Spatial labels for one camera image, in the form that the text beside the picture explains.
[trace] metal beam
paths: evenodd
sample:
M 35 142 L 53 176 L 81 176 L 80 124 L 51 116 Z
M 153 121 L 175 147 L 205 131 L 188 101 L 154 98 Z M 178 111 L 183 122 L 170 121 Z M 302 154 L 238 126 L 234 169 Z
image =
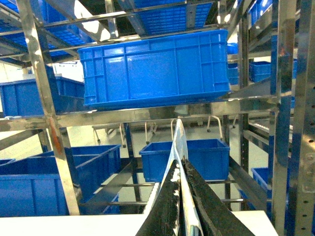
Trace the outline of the metal beam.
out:
M 0 150 L 6 149 L 12 145 L 15 145 L 21 141 L 24 141 L 25 139 L 28 139 L 36 134 L 39 134 L 39 131 L 37 130 L 25 130 L 20 133 L 11 135 L 7 138 L 0 140 Z
M 187 113 L 182 115 L 185 118 L 206 117 L 208 115 L 236 115 L 249 112 L 270 111 L 275 108 L 272 97 L 235 98 L 224 102 L 190 104 L 184 106 L 188 107 L 188 109 L 184 109 L 187 110 Z M 108 112 L 77 112 L 57 116 L 57 119 L 60 127 L 173 119 L 178 117 L 176 113 L 178 107 L 179 106 L 155 107 Z
M 311 235 L 315 193 L 315 1 L 301 0 L 288 236 Z
M 43 152 L 48 152 L 52 150 L 46 129 L 38 130 L 38 139 Z
M 105 8 L 106 8 L 106 13 L 115 12 L 113 0 L 105 0 Z M 109 18 L 107 22 L 108 22 L 108 28 L 110 32 L 110 38 L 117 38 L 118 30 L 117 30 L 117 25 L 116 25 L 116 18 Z
M 240 89 L 246 88 L 249 81 L 249 36 L 248 36 L 248 16 L 245 14 L 240 19 L 239 23 L 239 69 Z M 240 165 L 248 173 L 249 171 L 249 142 L 244 138 L 244 130 L 248 129 L 248 113 L 239 114 L 239 139 L 240 139 Z
M 253 4 L 255 0 L 237 0 L 234 2 L 233 8 L 231 10 L 231 20 L 229 21 L 228 36 L 227 39 L 233 34 L 236 26 L 247 12 L 247 9 Z
M 71 153 L 66 154 L 65 152 L 63 146 L 63 138 L 65 138 L 65 136 L 62 136 L 56 119 L 54 102 L 60 102 L 56 100 L 56 98 L 59 97 L 57 83 L 54 79 L 55 75 L 53 69 L 46 66 L 46 63 L 51 62 L 50 55 L 47 53 L 48 43 L 46 36 L 43 34 L 43 31 L 38 29 L 36 26 L 30 1 L 17 0 L 17 5 L 20 12 L 25 39 L 30 53 L 30 59 L 34 68 L 39 97 L 42 103 L 45 120 L 53 144 L 54 155 L 56 157 L 56 163 L 69 214 L 79 215 L 80 211 L 71 179 L 72 177 L 73 180 L 76 180 L 74 176 L 75 173 L 70 173 L 67 161 L 69 159 L 73 159 L 73 157 Z
M 270 115 L 269 164 L 273 161 L 272 214 L 277 233 L 284 235 L 286 180 L 289 151 L 289 126 L 296 0 L 273 0 L 273 32 L 277 48 L 271 53 L 271 94 L 278 98 L 279 112 Z
M 78 0 L 46 0 L 53 8 L 68 19 L 91 17 L 92 14 Z M 104 41 L 110 38 L 110 33 L 99 21 L 77 24 L 83 32 L 95 41 Z
M 125 129 L 125 135 L 126 135 L 126 144 L 128 149 L 128 155 L 129 155 L 129 161 L 133 164 L 133 174 L 132 174 L 132 182 L 134 184 L 138 184 L 138 175 L 136 172 L 137 169 L 137 163 L 134 162 L 134 144 L 132 139 L 132 133 L 129 123 L 124 123 L 124 129 Z M 141 201 L 141 192 L 139 186 L 134 186 L 134 195 L 137 202 Z
M 152 35 L 152 36 L 143 36 L 140 38 L 139 35 L 131 35 L 131 36 L 124 36 L 124 37 L 119 37 L 117 39 L 109 39 L 105 40 L 104 42 L 98 42 L 98 43 L 87 43 L 87 44 L 82 44 L 78 46 L 65 46 L 61 48 L 55 48 L 55 49 L 50 49 L 49 52 L 59 52 L 59 51 L 67 51 L 67 50 L 73 50 L 73 49 L 80 49 L 80 48 L 86 48 L 86 47 L 95 47 L 95 46 L 101 46 L 101 45 L 110 45 L 114 44 L 117 42 L 130 42 L 130 41 L 136 41 L 140 39 L 150 39 L 150 38 L 157 38 L 157 37 L 165 37 L 165 36 L 172 36 L 172 35 L 178 35 L 178 34 L 183 34 L 183 33 L 193 33 L 193 32 L 199 32 L 199 31 L 209 31 L 209 30 L 217 30 L 224 28 L 226 24 L 223 25 L 208 25 L 204 26 L 202 29 L 194 29 L 194 30 L 187 30 L 187 31 L 181 31 L 181 32 L 175 32 L 175 33 L 165 33 L 165 34 L 159 34 L 159 35 Z M 9 54 L 9 55 L 3 55 L 1 58 L 12 58 L 12 57 L 17 57 L 21 56 L 20 54 L 14 55 L 14 54 Z
M 246 138 L 248 141 L 251 141 L 253 144 L 255 144 L 257 147 L 264 150 L 266 153 L 269 151 L 269 141 L 268 139 L 264 139 L 263 137 L 249 131 L 244 131 L 244 138 Z
M 80 204 L 86 207 L 86 214 L 101 214 L 104 211 L 103 205 L 99 203 L 111 202 L 116 197 L 123 185 L 132 177 L 134 162 L 135 159 L 121 170 L 107 185 L 103 186 L 89 201 Z
M 192 4 L 195 0 L 188 0 L 186 5 L 186 30 L 195 28 L 197 6 Z
M 234 161 L 232 157 L 229 159 L 229 170 L 237 183 L 236 187 L 244 191 L 256 210 L 266 211 L 266 192 L 239 164 L 236 163 L 236 161 Z

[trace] metal vertical post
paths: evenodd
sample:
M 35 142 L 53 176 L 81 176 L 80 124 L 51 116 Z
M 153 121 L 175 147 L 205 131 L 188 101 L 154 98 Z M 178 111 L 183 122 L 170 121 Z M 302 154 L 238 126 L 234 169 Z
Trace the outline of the metal vertical post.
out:
M 67 156 L 64 150 L 62 135 L 56 118 L 55 105 L 53 95 L 58 98 L 58 90 L 56 80 L 54 79 L 54 71 L 46 66 L 51 63 L 48 50 L 48 43 L 43 29 L 36 25 L 32 6 L 29 0 L 17 0 L 17 6 L 20 12 L 21 23 L 25 35 L 25 39 L 32 62 L 36 83 L 38 87 L 39 97 L 42 103 L 47 128 L 53 144 L 53 150 L 56 157 L 56 163 L 59 170 L 65 200 L 70 215 L 79 215 L 79 207 L 76 200 L 75 190 L 69 171 Z M 38 10 L 38 2 L 32 1 L 35 9 Z
M 125 128 L 125 134 L 126 134 L 126 144 L 127 144 L 127 149 L 128 149 L 129 161 L 133 163 L 132 181 L 133 183 L 139 183 L 137 172 L 136 172 L 137 162 L 134 160 L 135 158 L 134 158 L 133 140 L 132 140 L 130 124 L 124 123 L 124 128 Z M 134 187 L 134 194 L 136 197 L 136 201 L 140 202 L 141 192 L 140 192 L 139 186 Z
M 218 1 L 218 24 L 223 24 L 226 17 L 226 0 Z
M 115 12 L 113 0 L 105 0 L 105 8 L 106 8 L 106 13 Z M 117 38 L 118 30 L 117 30 L 116 18 L 110 18 L 107 20 L 107 22 L 108 22 L 108 28 L 110 32 L 110 38 L 111 39 Z
M 301 0 L 288 236 L 311 235 L 315 193 L 315 0 Z
M 285 221 L 295 11 L 296 0 L 273 1 L 273 32 L 278 32 L 278 40 L 271 58 L 271 93 L 279 99 L 279 111 L 275 113 L 274 124 L 272 216 L 280 236 L 284 235 Z
M 38 130 L 38 138 L 43 152 L 51 151 L 51 146 L 46 129 Z
M 230 146 L 230 120 L 227 115 L 223 116 L 222 129 L 223 129 L 223 141 Z M 225 199 L 231 199 L 231 184 L 226 183 L 224 185 Z M 227 204 L 227 207 L 231 209 L 231 203 Z
M 244 15 L 239 23 L 239 71 L 240 89 L 248 86 L 249 77 L 249 30 L 248 30 L 248 16 Z M 244 138 L 244 130 L 249 127 L 248 114 L 239 114 L 239 138 L 240 138 L 240 165 L 248 172 L 249 169 L 249 141 Z

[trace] stainless steel frame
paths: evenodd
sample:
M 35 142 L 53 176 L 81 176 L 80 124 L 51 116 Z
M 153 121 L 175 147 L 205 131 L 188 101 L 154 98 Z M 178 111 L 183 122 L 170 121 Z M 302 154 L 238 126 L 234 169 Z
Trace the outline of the stainless steel frame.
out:
M 54 7 L 60 8 L 62 5 L 55 6 L 58 2 L 56 0 L 49 0 L 49 3 Z M 211 1 L 188 1 L 180 2 L 181 4 L 190 4 L 195 6 L 196 4 L 202 4 Z M 296 114 L 294 120 L 293 129 L 293 151 L 292 157 L 289 161 L 288 150 L 289 145 L 289 117 L 290 117 L 290 100 L 291 100 L 291 74 L 292 74 L 292 59 L 293 59 L 293 47 L 295 39 L 295 20 L 296 0 L 274 0 L 273 6 L 266 12 L 263 19 L 267 19 L 266 22 L 260 23 L 263 27 L 261 31 L 257 31 L 254 28 L 249 30 L 249 16 L 248 8 L 254 3 L 253 0 L 239 0 L 239 6 L 234 4 L 230 12 L 224 13 L 224 6 L 226 1 L 221 0 L 219 2 L 220 18 L 221 22 L 217 25 L 206 26 L 200 30 L 212 30 L 218 28 L 227 28 L 229 35 L 231 35 L 236 26 L 239 24 L 239 69 L 240 69 L 240 91 L 232 93 L 230 97 L 218 100 L 213 103 L 204 104 L 191 104 L 187 105 L 187 114 L 184 114 L 185 118 L 194 117 L 208 117 L 208 116 L 223 116 L 223 137 L 224 140 L 229 142 L 229 127 L 228 127 L 228 115 L 239 115 L 239 136 L 240 136 L 240 162 L 239 164 L 230 160 L 230 173 L 235 180 L 228 180 L 220 182 L 225 184 L 226 198 L 229 197 L 229 185 L 231 183 L 237 184 L 248 196 L 250 201 L 257 209 L 266 209 L 267 203 L 272 203 L 274 225 L 279 235 L 284 235 L 284 211 L 285 211 L 285 183 L 288 166 L 290 168 L 290 191 L 289 191 L 289 213 L 291 222 L 294 222 L 293 227 L 289 227 L 288 235 L 307 235 L 311 232 L 313 209 L 314 209 L 314 175 L 313 175 L 313 157 L 315 157 L 314 151 L 314 88 L 315 82 L 313 80 L 315 72 L 313 71 L 315 65 L 312 55 L 315 54 L 315 45 L 313 45 L 313 27 L 314 22 L 314 0 L 302 0 L 301 11 L 298 14 L 300 16 L 300 34 L 299 37 L 299 72 L 296 82 Z M 107 185 L 103 186 L 95 198 L 91 201 L 92 204 L 99 202 L 101 199 L 105 199 L 106 202 L 110 201 L 110 197 L 113 197 L 122 187 L 126 186 L 126 182 L 132 178 L 133 187 L 135 190 L 135 196 L 138 205 L 143 205 L 141 201 L 140 184 L 137 180 L 137 172 L 141 168 L 137 165 L 139 158 L 135 158 L 132 145 L 132 134 L 130 131 L 130 122 L 150 121 L 155 122 L 159 119 L 175 119 L 178 117 L 175 109 L 176 106 L 170 107 L 158 107 L 158 108 L 144 108 L 144 109 L 129 109 L 121 111 L 87 111 L 87 112 L 72 112 L 67 114 L 56 114 L 54 108 L 54 102 L 51 94 L 51 87 L 56 86 L 50 84 L 48 78 L 53 76 L 47 64 L 51 63 L 51 58 L 48 54 L 49 51 L 61 51 L 61 50 L 73 50 L 72 53 L 75 56 L 75 49 L 87 46 L 105 45 L 111 44 L 123 40 L 136 40 L 138 36 L 134 37 L 121 37 L 112 39 L 111 41 L 105 41 L 94 44 L 86 44 L 78 47 L 64 47 L 48 50 L 47 39 L 49 40 L 49 34 L 44 29 L 46 27 L 57 27 L 61 25 L 77 24 L 104 20 L 115 19 L 117 17 L 132 17 L 138 11 L 152 10 L 163 7 L 172 7 L 173 4 L 166 4 L 154 8 L 142 8 L 142 9 L 128 9 L 124 12 L 108 12 L 106 14 L 98 16 L 90 16 L 81 19 L 74 19 L 69 15 L 69 20 L 48 24 L 46 26 L 41 25 L 38 20 L 33 17 L 34 11 L 29 1 L 17 0 L 20 16 L 17 18 L 21 22 L 23 32 L 28 41 L 29 60 L 31 61 L 35 74 L 40 98 L 44 108 L 45 116 L 32 117 L 32 118 L 3 118 L 0 119 L 0 131 L 11 130 L 27 130 L 18 137 L 26 138 L 37 131 L 33 130 L 46 130 L 48 128 L 49 136 L 52 142 L 52 147 L 56 156 L 58 169 L 61 175 L 63 189 L 66 196 L 66 202 L 71 215 L 79 214 L 79 208 L 77 200 L 80 198 L 80 189 L 78 188 L 77 174 L 73 164 L 73 158 L 71 152 L 65 152 L 65 149 L 70 148 L 70 142 L 67 134 L 67 127 L 70 126 L 82 126 L 82 125 L 97 125 L 97 124 L 110 124 L 110 123 L 124 123 L 126 131 L 126 142 L 129 153 L 129 164 Z M 230 14 L 230 21 L 228 24 L 221 24 L 223 16 Z M 251 86 L 252 93 L 246 90 L 248 86 L 249 78 L 249 58 L 256 57 L 257 55 L 269 55 L 270 50 L 264 50 L 263 53 L 251 53 L 249 54 L 249 47 L 251 45 L 261 44 L 265 37 L 260 38 L 266 30 L 270 29 L 268 21 L 270 17 L 268 14 L 272 14 L 273 26 L 272 35 L 278 36 L 277 52 L 273 54 L 273 76 L 271 82 L 257 84 Z M 194 32 L 196 30 L 187 30 L 186 32 Z M 0 33 L 0 36 L 8 35 L 11 33 L 19 33 L 21 30 L 14 32 Z M 9 59 L 17 57 L 22 59 L 27 54 L 25 49 L 9 48 L 8 44 L 0 44 L 1 50 L 5 52 L 0 59 Z M 237 59 L 236 56 L 230 57 L 230 59 Z M 259 93 L 259 89 L 265 89 L 266 85 L 269 85 L 270 92 Z M 268 111 L 270 115 L 270 129 L 269 132 L 254 132 L 249 124 L 248 113 L 258 113 L 261 111 Z M 40 141 L 43 151 L 50 150 L 49 138 L 47 133 L 40 132 Z M 273 197 L 268 199 L 259 185 L 253 181 L 248 175 L 249 168 L 249 141 L 254 142 L 263 150 L 270 154 L 270 178 L 269 183 L 273 187 Z M 239 200 L 233 200 L 227 202 L 242 202 Z

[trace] white floor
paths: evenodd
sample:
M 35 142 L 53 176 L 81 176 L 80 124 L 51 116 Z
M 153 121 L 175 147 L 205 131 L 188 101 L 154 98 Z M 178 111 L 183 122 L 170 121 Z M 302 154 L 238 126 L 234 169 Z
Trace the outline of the white floor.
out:
M 211 139 L 220 138 L 218 127 L 211 127 L 211 133 L 207 132 L 206 126 L 196 128 L 186 128 L 186 136 L 188 140 L 196 139 Z M 91 126 L 82 127 L 70 127 L 68 129 L 71 145 L 74 146 L 93 146 L 97 145 L 96 138 L 94 137 L 93 129 Z M 157 130 L 155 136 L 152 138 L 152 142 L 164 142 L 171 141 L 170 129 L 160 131 Z M 12 133 L 5 132 L 0 133 L 1 138 L 4 138 Z M 106 135 L 104 130 L 99 130 L 98 135 L 101 139 L 101 144 L 121 144 L 121 138 L 118 132 L 113 132 L 110 135 Z M 230 155 L 238 161 L 239 159 L 239 142 L 238 142 L 238 126 L 230 129 Z M 144 132 L 134 132 L 133 142 L 135 146 L 135 155 L 139 156 L 139 151 L 146 145 Z M 16 158 L 21 159 L 34 154 L 41 153 L 39 140 L 37 136 L 33 136 L 19 144 L 11 146 L 5 150 L 0 151 L 0 158 Z M 128 157 L 127 149 L 121 148 L 121 157 Z M 267 166 L 268 154 L 262 151 L 260 148 L 250 143 L 250 168 L 252 167 L 265 167 Z M 145 182 L 143 174 L 139 175 L 139 182 Z M 211 185 L 213 190 L 220 198 L 224 198 L 224 186 L 222 184 Z M 239 198 L 238 191 L 234 186 L 231 187 L 231 198 Z M 151 187 L 141 187 L 142 200 L 147 201 Z M 120 201 L 135 201 L 133 188 L 123 188 L 120 191 Z M 233 209 L 238 210 L 239 204 L 233 204 Z

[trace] crate rim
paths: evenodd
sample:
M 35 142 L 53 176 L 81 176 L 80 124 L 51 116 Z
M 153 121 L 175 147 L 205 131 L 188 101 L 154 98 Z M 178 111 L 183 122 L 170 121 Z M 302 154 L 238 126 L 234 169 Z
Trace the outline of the crate rim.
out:
M 137 43 L 137 42 L 145 42 L 145 41 L 153 41 L 153 40 L 160 40 L 160 39 L 170 39 L 170 38 L 183 38 L 183 37 L 186 37 L 186 38 L 189 38 L 191 35 L 196 35 L 196 34 L 215 34 L 215 33 L 224 33 L 228 34 L 228 31 L 226 29 L 216 29 L 216 30 L 211 30 L 211 31 L 200 31 L 200 32 L 194 32 L 194 33 L 182 33 L 182 34 L 177 34 L 177 35 L 170 35 L 170 36 L 163 36 L 163 37 L 158 37 L 158 38 L 149 38 L 149 39 L 138 39 L 138 40 L 134 40 L 134 41 L 129 41 L 129 42 L 123 42 L 123 43 L 120 43 L 120 44 L 109 44 L 109 45 L 100 45 L 100 46 L 94 46 L 94 47 L 88 47 L 88 48 L 80 48 L 78 49 L 78 53 L 80 52 L 85 52 L 85 51 L 90 51 L 91 49 L 99 49 L 99 48 L 103 48 L 104 46 L 110 48 L 110 47 L 113 47 L 113 48 L 116 48 L 116 47 L 123 47 L 125 44 L 128 44 L 128 43 Z
M 190 149 L 190 151 L 194 151 L 194 150 L 198 150 L 198 151 L 201 151 L 201 150 L 209 150 L 209 149 L 216 149 L 218 151 L 230 151 L 230 147 L 225 143 L 223 142 L 221 139 L 195 139 L 195 140 L 187 140 L 187 143 L 188 142 L 191 142 L 191 141 L 205 141 L 205 140 L 217 140 L 219 141 L 223 147 L 205 147 L 205 148 L 194 148 L 194 149 Z M 172 141 L 167 141 L 167 142 L 154 142 L 154 143 L 149 143 L 148 145 L 146 145 L 144 148 L 142 148 L 140 151 L 139 151 L 139 154 L 140 155 L 146 155 L 146 154 L 153 154 L 153 153 L 156 153 L 156 152 L 159 152 L 159 153 L 163 153 L 163 152 L 169 152 L 169 150 L 152 150 L 152 151 L 145 151 L 146 148 L 148 148 L 150 145 L 152 144 L 160 144 L 160 143 L 173 143 Z
M 61 80 L 61 81 L 63 80 L 63 81 L 68 81 L 68 82 L 72 82 L 72 83 L 79 84 L 79 85 L 84 85 L 83 82 L 72 80 L 72 79 L 69 79 L 69 78 L 65 78 L 63 76 L 56 76 L 55 78 L 56 78 L 56 80 Z M 16 81 L 12 81 L 12 82 L 4 82 L 4 83 L 0 83 L 0 86 L 29 84 L 29 83 L 33 83 L 33 82 L 36 82 L 36 79 L 16 80 Z

